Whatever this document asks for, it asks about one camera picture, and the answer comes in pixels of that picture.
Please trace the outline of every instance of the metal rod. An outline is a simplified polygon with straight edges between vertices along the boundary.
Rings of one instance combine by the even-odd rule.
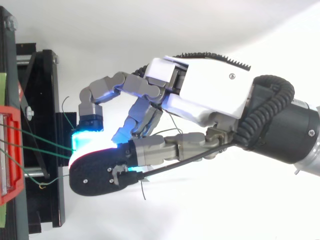
[[[28,65],[31,59],[31,55],[17,55],[16,64],[17,65]]]
[[[43,177],[44,173],[41,170],[41,167],[39,166],[33,166],[33,167],[26,167],[26,172],[33,178]]]

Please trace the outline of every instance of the green wire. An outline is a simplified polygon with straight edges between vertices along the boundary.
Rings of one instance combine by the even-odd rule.
[[[61,108],[62,108],[62,112],[63,112],[66,120],[69,122],[70,126],[72,127],[72,130],[75,130],[74,126],[72,125],[72,123],[70,122],[69,118],[67,117],[67,115],[66,115],[66,113],[65,113],[65,111],[64,111],[64,103],[65,103],[65,101],[67,100],[67,98],[69,98],[69,96],[67,96],[67,97],[63,100]]]
[[[17,164],[19,166],[19,168],[22,169],[22,171],[36,184],[38,184],[40,187],[41,185],[44,185],[44,186],[47,186],[47,185],[50,185],[52,184],[53,182],[57,181],[58,179],[60,178],[63,178],[63,177],[66,177],[66,176],[69,176],[68,175],[63,175],[63,176],[58,176],[57,178],[53,179],[51,182],[38,182],[37,180],[35,180],[32,176],[29,175],[29,173],[26,171],[26,169],[20,165],[16,160],[14,160],[13,157],[11,157],[8,153],[6,153],[6,151],[4,151],[3,149],[0,148],[0,151],[3,152],[9,159],[11,159],[15,164]]]
[[[44,139],[44,138],[39,137],[39,136],[37,136],[37,135],[34,135],[34,134],[32,134],[32,133],[30,133],[30,132],[28,132],[28,131],[22,130],[22,129],[20,129],[20,128],[16,128],[16,127],[14,127],[14,126],[9,126],[9,125],[5,125],[5,124],[1,124],[1,123],[0,123],[0,126],[4,126],[4,127],[6,127],[6,128],[14,129],[14,130],[20,131],[20,132],[22,132],[22,133],[24,133],[24,134],[28,134],[28,135],[34,137],[35,139],[39,139],[39,140],[41,140],[41,141],[43,141],[43,142],[46,142],[46,143],[51,144],[51,145],[54,145],[54,146],[56,146],[56,147],[58,147],[58,148],[66,149],[66,150],[69,150],[69,151],[71,151],[71,152],[73,151],[73,149],[70,148],[70,147],[66,147],[66,146],[59,145],[59,144],[57,144],[57,143],[54,143],[54,142],[52,142],[52,141],[49,141],[49,140],[47,140],[47,139]]]
[[[58,154],[58,153],[54,153],[54,152],[46,151],[46,150],[42,150],[42,149],[37,149],[37,148],[34,148],[34,147],[30,147],[30,146],[17,145],[17,144],[14,144],[14,143],[10,143],[10,142],[4,141],[2,139],[0,139],[0,142],[4,142],[5,144],[9,144],[9,145],[12,145],[12,146],[15,146],[15,147],[19,147],[19,148],[23,148],[23,149],[29,149],[29,150],[33,150],[33,151],[38,151],[38,152],[41,152],[41,153],[44,153],[44,154],[50,154],[50,155],[53,155],[53,156],[56,156],[56,157],[60,157],[60,158],[64,158],[64,159],[70,159],[70,157],[64,156],[64,155],[61,155],[61,154]]]
[[[174,126],[175,126],[175,129],[176,129],[180,134],[183,134],[184,132],[183,132],[180,128],[178,128],[178,126],[177,126],[177,124],[176,124],[176,122],[175,122],[172,114],[171,114],[170,112],[168,112],[168,111],[167,111],[167,113],[169,114],[169,116],[170,116],[170,118],[171,118],[171,120],[172,120],[172,122],[173,122],[173,124],[174,124]]]

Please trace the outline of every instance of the glowing blue light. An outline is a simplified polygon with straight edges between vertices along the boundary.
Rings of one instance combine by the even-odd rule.
[[[128,167],[128,171],[142,172],[142,168],[140,166]]]
[[[83,155],[104,149],[117,148],[117,145],[109,140],[104,131],[79,131],[72,135],[72,149],[74,150],[69,160],[71,164]]]

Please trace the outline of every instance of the black cable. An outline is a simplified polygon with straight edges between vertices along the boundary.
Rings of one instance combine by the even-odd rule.
[[[140,180],[140,182],[141,182],[141,191],[142,191],[143,198],[144,200],[147,200],[144,192],[144,186],[142,185],[142,180]]]
[[[192,163],[192,162],[194,162],[194,161],[196,161],[198,159],[204,158],[204,157],[206,157],[206,156],[208,156],[210,154],[213,154],[213,153],[218,152],[218,151],[223,150],[223,149],[230,148],[230,147],[235,146],[235,145],[236,144],[234,144],[234,143],[227,143],[227,144],[224,144],[224,145],[221,145],[221,146],[216,146],[216,147],[213,147],[213,148],[211,148],[211,149],[209,149],[209,150],[207,150],[207,151],[205,151],[203,153],[200,153],[198,155],[195,155],[195,156],[192,156],[190,158],[187,158],[186,160],[182,160],[182,161],[170,164],[168,166],[163,166],[163,167],[151,170],[151,171],[144,172],[142,176],[143,176],[143,178],[146,178],[146,177],[149,177],[151,175],[163,173],[165,171],[168,171],[168,170],[171,170],[171,169],[175,169],[175,168],[181,167],[183,165]]]

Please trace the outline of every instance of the black ridged strip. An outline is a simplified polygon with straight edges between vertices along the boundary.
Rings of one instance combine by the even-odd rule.
[[[218,60],[218,61],[233,65],[235,67],[238,67],[238,68],[241,68],[241,69],[244,69],[247,71],[250,71],[250,69],[251,69],[251,66],[249,66],[247,64],[229,59],[227,56],[219,55],[219,54],[212,53],[212,52],[182,53],[180,55],[174,56],[174,58],[180,58],[180,59],[205,59],[205,58],[207,58],[207,59]],[[148,65],[140,67],[139,69],[135,70],[132,74],[143,78],[145,76],[147,66]]]
[[[253,80],[253,84],[266,88],[277,85],[279,91],[273,98],[259,106],[239,124],[233,140],[238,146],[245,148],[249,147],[250,141],[261,128],[292,102],[295,95],[295,89],[291,83],[278,76],[258,76]]]
[[[233,65],[235,67],[244,69],[249,71],[251,69],[251,66],[241,63],[239,61],[235,61],[232,59],[229,59],[227,56],[219,55],[216,53],[211,52],[193,52],[193,53],[182,53],[181,55],[174,56],[174,58],[181,58],[181,59],[214,59],[218,60],[230,65]]]

